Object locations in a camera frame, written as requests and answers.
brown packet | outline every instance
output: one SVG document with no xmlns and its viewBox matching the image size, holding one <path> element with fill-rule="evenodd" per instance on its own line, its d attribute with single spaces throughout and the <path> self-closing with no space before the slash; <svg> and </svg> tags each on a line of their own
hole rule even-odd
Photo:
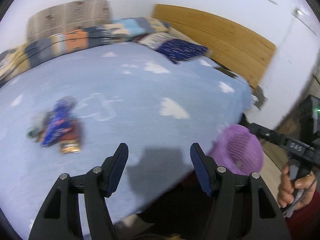
<svg viewBox="0 0 320 240">
<path fill-rule="evenodd" d="M 41 131 L 41 133 L 39 134 L 39 137 L 38 137 L 38 139 L 37 139 L 37 142 L 39 142 L 39 143 L 42 143 L 42 141 L 44 140 L 44 133 L 45 133 L 45 130 L 47 129 L 47 127 L 45 127 L 42 131 Z"/>
<path fill-rule="evenodd" d="M 72 130 L 59 138 L 60 151 L 62 153 L 71 153 L 81 151 L 81 130 L 77 119 L 70 121 Z"/>
</svg>

black handle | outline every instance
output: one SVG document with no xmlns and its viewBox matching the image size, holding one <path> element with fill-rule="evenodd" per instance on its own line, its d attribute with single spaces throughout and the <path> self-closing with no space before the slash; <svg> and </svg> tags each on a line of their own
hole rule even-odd
<svg viewBox="0 0 320 240">
<path fill-rule="evenodd" d="M 308 165 L 308 163 L 301 163 L 297 159 L 289 159 L 288 165 L 290 168 L 289 177 L 291 179 L 292 184 L 294 185 L 295 181 L 301 179 L 310 174 L 312 166 Z M 299 189 L 295 189 L 293 192 L 294 199 L 299 193 Z M 281 212 L 285 212 L 291 207 L 292 204 L 288 204 L 286 207 L 281 208 Z"/>
</svg>

blue gripper pad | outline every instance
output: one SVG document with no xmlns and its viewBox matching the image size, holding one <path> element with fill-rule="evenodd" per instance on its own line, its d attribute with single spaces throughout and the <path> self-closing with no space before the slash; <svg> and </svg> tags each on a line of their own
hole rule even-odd
<svg viewBox="0 0 320 240">
<path fill-rule="evenodd" d="M 202 190 L 209 196 L 212 196 L 212 184 L 215 180 L 215 169 L 217 164 L 213 158 L 206 156 L 198 143 L 193 143 L 190 147 L 190 157 L 195 168 Z"/>
<path fill-rule="evenodd" d="M 109 196 L 118 187 L 128 156 L 128 146 L 125 143 L 120 143 L 115 154 L 112 157 L 108 157 L 102 165 L 104 169 L 103 177 L 108 181 L 106 192 Z"/>
</svg>

navy blue pillow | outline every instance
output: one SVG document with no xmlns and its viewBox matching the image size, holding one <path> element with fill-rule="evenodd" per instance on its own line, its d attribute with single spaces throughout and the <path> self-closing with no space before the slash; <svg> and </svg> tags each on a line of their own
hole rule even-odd
<svg viewBox="0 0 320 240">
<path fill-rule="evenodd" d="M 157 52 L 165 55 L 175 64 L 178 64 L 179 61 L 186 61 L 193 57 L 200 56 L 207 50 L 208 48 L 205 46 L 180 39 L 167 40 L 156 49 Z"/>
</svg>

wooden headboard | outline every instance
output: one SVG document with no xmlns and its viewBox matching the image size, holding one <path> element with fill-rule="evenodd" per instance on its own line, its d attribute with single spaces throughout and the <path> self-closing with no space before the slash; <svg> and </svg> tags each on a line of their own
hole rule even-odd
<svg viewBox="0 0 320 240">
<path fill-rule="evenodd" d="M 212 59 L 243 76 L 256 87 L 276 46 L 246 27 L 207 12 L 156 4 L 153 18 L 163 20 L 212 50 Z"/>
</svg>

